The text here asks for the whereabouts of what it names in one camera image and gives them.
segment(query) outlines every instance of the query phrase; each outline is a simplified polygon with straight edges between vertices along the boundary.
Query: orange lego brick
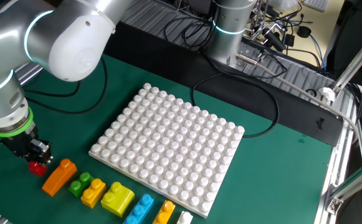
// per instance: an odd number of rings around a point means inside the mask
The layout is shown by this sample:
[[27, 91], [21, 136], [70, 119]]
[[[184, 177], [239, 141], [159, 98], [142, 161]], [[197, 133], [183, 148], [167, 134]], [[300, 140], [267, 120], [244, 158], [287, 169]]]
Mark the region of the orange lego brick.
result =
[[173, 214], [175, 205], [171, 201], [165, 201], [160, 211], [158, 212], [153, 224], [167, 224], [170, 216]]
[[42, 189], [53, 197], [60, 188], [76, 173], [77, 168], [70, 159], [64, 159], [60, 166], [46, 180]]
[[84, 205], [94, 208], [105, 192], [106, 184], [100, 179], [94, 179], [89, 188], [83, 192], [81, 201]]

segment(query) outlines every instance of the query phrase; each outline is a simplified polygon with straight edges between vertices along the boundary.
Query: toy building block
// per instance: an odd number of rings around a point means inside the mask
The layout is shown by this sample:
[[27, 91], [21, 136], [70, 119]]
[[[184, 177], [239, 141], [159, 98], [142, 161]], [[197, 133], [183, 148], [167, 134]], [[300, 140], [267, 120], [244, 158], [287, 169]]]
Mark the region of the toy building block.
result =
[[131, 204], [135, 194], [119, 182], [114, 182], [101, 201], [102, 207], [123, 218], [126, 208]]
[[140, 224], [153, 206], [153, 198], [144, 194], [123, 224]]
[[191, 224], [193, 216], [189, 212], [183, 211], [176, 224]]
[[70, 159], [64, 159], [60, 166], [50, 175], [42, 189], [53, 197], [60, 188], [76, 173], [77, 168]]
[[89, 187], [93, 177], [85, 172], [80, 175], [79, 180], [73, 181], [69, 187], [69, 191], [72, 192], [77, 198], [81, 197], [82, 192]]
[[91, 186], [82, 194], [81, 201], [84, 205], [94, 208], [96, 203], [106, 191], [106, 184], [96, 178], [91, 182]]
[[39, 177], [42, 177], [47, 169], [48, 167], [42, 167], [38, 162], [32, 161], [29, 164], [29, 170], [31, 174], [37, 175]]
[[175, 205], [172, 201], [165, 201], [160, 211], [158, 212], [153, 224], [167, 224], [174, 209]]

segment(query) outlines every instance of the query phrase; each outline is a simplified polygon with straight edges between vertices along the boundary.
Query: orange block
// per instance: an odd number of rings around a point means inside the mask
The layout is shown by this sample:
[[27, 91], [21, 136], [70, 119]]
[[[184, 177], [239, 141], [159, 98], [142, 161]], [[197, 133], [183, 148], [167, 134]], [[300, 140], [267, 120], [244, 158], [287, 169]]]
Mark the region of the orange block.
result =
[[91, 182], [87, 190], [84, 190], [81, 201], [84, 205], [94, 208], [99, 199], [106, 192], [106, 184], [96, 178]]
[[77, 168], [70, 159], [64, 159], [60, 166], [46, 180], [42, 189], [53, 197], [60, 188], [76, 173]]

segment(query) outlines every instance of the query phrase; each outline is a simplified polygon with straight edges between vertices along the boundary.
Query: black panel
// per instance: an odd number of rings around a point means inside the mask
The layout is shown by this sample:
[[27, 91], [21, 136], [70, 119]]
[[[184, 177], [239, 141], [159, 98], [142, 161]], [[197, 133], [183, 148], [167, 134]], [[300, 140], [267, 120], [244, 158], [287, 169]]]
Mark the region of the black panel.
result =
[[[117, 26], [105, 54], [188, 87], [216, 73], [202, 55], [124, 23]], [[337, 144], [342, 120], [256, 78], [248, 80], [265, 88], [277, 99], [280, 124], [332, 146]], [[214, 78], [203, 83], [198, 90], [264, 118], [273, 120], [275, 117], [274, 102], [266, 93], [233, 78]]]

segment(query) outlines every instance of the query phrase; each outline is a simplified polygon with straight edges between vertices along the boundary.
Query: red block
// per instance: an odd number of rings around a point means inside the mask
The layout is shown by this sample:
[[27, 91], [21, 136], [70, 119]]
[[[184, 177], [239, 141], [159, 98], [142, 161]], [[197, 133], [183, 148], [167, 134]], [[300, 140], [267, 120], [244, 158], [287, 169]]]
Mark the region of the red block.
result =
[[48, 167], [42, 167], [38, 162], [30, 162], [29, 164], [31, 174], [35, 174], [39, 177], [42, 177], [47, 169]]

